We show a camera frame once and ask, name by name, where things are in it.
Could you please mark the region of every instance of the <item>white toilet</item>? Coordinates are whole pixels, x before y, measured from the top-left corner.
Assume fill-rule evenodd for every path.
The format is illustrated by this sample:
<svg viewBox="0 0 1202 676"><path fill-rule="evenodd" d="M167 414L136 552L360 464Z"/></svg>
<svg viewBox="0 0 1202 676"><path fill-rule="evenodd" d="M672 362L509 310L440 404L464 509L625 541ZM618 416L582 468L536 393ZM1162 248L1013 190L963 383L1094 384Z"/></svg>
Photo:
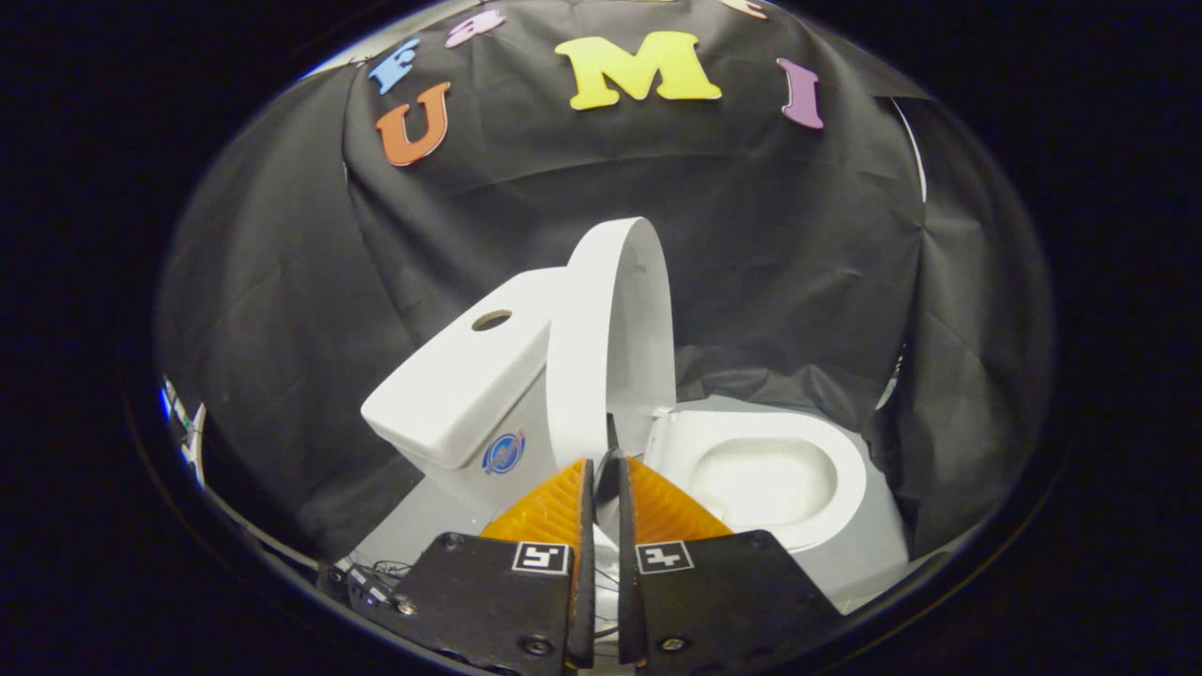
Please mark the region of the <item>white toilet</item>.
<svg viewBox="0 0 1202 676"><path fill-rule="evenodd" d="M547 411L558 463L618 441L734 532L766 529L790 552L855 516L867 472L855 444L814 415L682 410L676 401L667 267L655 230L626 219L590 230L566 267L547 345Z"/></svg>
<svg viewBox="0 0 1202 676"><path fill-rule="evenodd" d="M566 267L507 281L362 408L427 478L488 516L557 468L600 462L607 413L626 456L732 530L766 529L791 552L833 538L863 500L864 462L832 423L677 407L667 268L642 218L600 224Z"/></svg>

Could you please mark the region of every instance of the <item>round logo sticker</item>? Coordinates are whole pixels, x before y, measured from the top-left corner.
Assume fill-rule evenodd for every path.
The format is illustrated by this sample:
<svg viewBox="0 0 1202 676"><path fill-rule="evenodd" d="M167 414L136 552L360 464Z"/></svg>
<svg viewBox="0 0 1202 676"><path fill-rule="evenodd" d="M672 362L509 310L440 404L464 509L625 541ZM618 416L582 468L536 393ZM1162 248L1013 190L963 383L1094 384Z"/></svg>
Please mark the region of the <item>round logo sticker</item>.
<svg viewBox="0 0 1202 676"><path fill-rule="evenodd" d="M522 429L517 434L501 434L488 445L480 466L484 468L484 474L505 474L522 459L524 450L525 433Z"/></svg>

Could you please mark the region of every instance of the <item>foam letter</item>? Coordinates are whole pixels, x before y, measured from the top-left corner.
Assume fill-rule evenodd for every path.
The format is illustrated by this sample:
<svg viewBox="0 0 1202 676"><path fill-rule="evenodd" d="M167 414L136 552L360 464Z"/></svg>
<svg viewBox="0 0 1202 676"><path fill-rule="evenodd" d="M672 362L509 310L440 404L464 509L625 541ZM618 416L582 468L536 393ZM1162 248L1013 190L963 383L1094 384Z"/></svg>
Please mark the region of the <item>foam letter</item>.
<svg viewBox="0 0 1202 676"><path fill-rule="evenodd" d="M605 37L569 40L555 53L572 61L577 94L570 103L577 111L618 102L620 95L606 87L606 76L639 101L651 90L656 72L662 82L655 93L665 99L719 99L722 90L701 70L696 43L694 35L664 30L648 34L635 55Z"/></svg>
<svg viewBox="0 0 1202 676"><path fill-rule="evenodd" d="M780 112L802 126L822 129L816 95L819 76L789 59L776 59L776 63L785 69L789 79L789 103Z"/></svg>
<svg viewBox="0 0 1202 676"><path fill-rule="evenodd" d="M738 10L738 11L743 12L744 14L750 14L750 16L757 18L757 19L768 20L768 14L764 14L763 12L757 11L757 10L762 10L763 7L761 7L760 5L756 5L755 2L749 2L748 0L721 0L721 2L722 2L722 5L726 5L727 7L730 7L732 10Z"/></svg>
<svg viewBox="0 0 1202 676"><path fill-rule="evenodd" d="M476 14L470 19L463 22L462 24L451 29L447 34L447 47L456 47L468 42L472 36L480 35L481 32L487 32L494 28L501 25L505 17L501 16L496 10L489 10L487 12Z"/></svg>
<svg viewBox="0 0 1202 676"><path fill-rule="evenodd" d="M422 91L417 102L426 108L426 136L416 143L405 134L405 113L409 103L403 103L387 113L376 123L380 140L383 141L383 154L398 167L407 166L434 152L447 136L447 89L450 82L435 84Z"/></svg>
<svg viewBox="0 0 1202 676"><path fill-rule="evenodd" d="M400 78L409 75L409 71L413 70L413 66L407 64L413 60L413 57L417 55L417 53L413 52L413 47L417 47L418 42L421 41L415 37L413 40L401 45L400 49L393 52L391 57L381 61L379 66L371 69L371 72L368 73L368 77L374 77L380 81L381 96L387 94L388 90L392 89L393 84L400 82Z"/></svg>

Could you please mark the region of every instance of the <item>sticker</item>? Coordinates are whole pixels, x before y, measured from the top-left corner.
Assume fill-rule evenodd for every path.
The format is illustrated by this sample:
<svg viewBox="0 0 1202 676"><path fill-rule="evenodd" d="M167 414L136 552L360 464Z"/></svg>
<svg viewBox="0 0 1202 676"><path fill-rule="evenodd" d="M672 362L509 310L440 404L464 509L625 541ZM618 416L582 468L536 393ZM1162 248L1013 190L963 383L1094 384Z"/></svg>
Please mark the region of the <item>sticker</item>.
<svg viewBox="0 0 1202 676"><path fill-rule="evenodd" d="M513 570L567 575L567 545L549 542L518 542Z"/></svg>
<svg viewBox="0 0 1202 676"><path fill-rule="evenodd" d="M689 547L682 540L638 545L638 571L643 575L676 573L692 568Z"/></svg>
<svg viewBox="0 0 1202 676"><path fill-rule="evenodd" d="M415 37L401 45L400 49L393 52L391 57L381 61L379 66L371 69L371 72L368 73L368 77L374 77L380 81L381 96L387 94L393 85L400 82L400 78L409 75L409 71L413 70L413 66L409 64L412 63L415 57L417 57L417 52L413 52L413 47L417 47L419 42L421 40Z"/></svg>
<svg viewBox="0 0 1202 676"><path fill-rule="evenodd" d="M451 32L447 34L446 47L458 47L481 32L488 32L502 23L505 23L505 16L496 10L476 14L451 29Z"/></svg>
<svg viewBox="0 0 1202 676"><path fill-rule="evenodd" d="M776 64L785 69L789 79L789 103L780 112L802 126L822 129L816 91L819 76L789 59L776 59Z"/></svg>
<svg viewBox="0 0 1202 676"><path fill-rule="evenodd" d="M525 451L525 432L518 429L517 434L501 434L484 450L484 459L480 467L484 468L484 474L505 474L513 469L513 466L522 459Z"/></svg>
<svg viewBox="0 0 1202 676"><path fill-rule="evenodd" d="M719 2L726 5L732 10L738 10L744 14L748 14L749 17L768 20L768 14L764 14L763 12L758 11L762 10L763 7L756 5L755 2L749 2L748 0L719 0Z"/></svg>
<svg viewBox="0 0 1202 676"><path fill-rule="evenodd" d="M447 136L447 100L450 82L435 84L417 96L417 102L426 108L426 135L417 141L410 141L405 134L405 113L409 103L403 103L385 113L376 129L383 143L383 154L398 167L409 166L438 148Z"/></svg>
<svg viewBox="0 0 1202 676"><path fill-rule="evenodd" d="M660 30L647 34L637 54L597 36L569 40L555 53L572 63L577 94L570 103L577 111L618 102L620 95L606 87L606 77L639 101L651 90L655 73L661 79L655 93L664 99L720 99L722 90L709 82L697 60L696 43L695 35Z"/></svg>

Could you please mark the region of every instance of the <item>pink letter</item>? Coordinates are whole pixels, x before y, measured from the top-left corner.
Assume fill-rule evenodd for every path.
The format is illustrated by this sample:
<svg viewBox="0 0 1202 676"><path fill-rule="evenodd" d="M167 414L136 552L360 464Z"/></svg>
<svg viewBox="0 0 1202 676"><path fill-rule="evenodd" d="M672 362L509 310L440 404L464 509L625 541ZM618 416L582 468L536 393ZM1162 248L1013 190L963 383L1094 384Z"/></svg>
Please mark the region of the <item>pink letter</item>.
<svg viewBox="0 0 1202 676"><path fill-rule="evenodd" d="M819 84L819 76L789 59L776 59L776 63L780 64L780 67L785 69L785 75L789 78L789 103L780 112L802 126L822 129L815 91Z"/></svg>
<svg viewBox="0 0 1202 676"><path fill-rule="evenodd" d="M458 45L463 45L464 42L471 40L472 36L480 35L481 32L487 32L501 25L501 22L504 20L505 17L502 17L501 13L498 12L496 10L489 10L487 12L476 14L475 17L471 17L470 19L451 29L451 32L447 34L446 46L456 47Z"/></svg>
<svg viewBox="0 0 1202 676"><path fill-rule="evenodd" d="M738 10L744 14L752 16L757 19L768 20L768 14L764 14L763 12L758 11L762 10L763 7L756 5L755 2L749 2L748 0L721 0L721 2L722 5L726 5L732 10Z"/></svg>

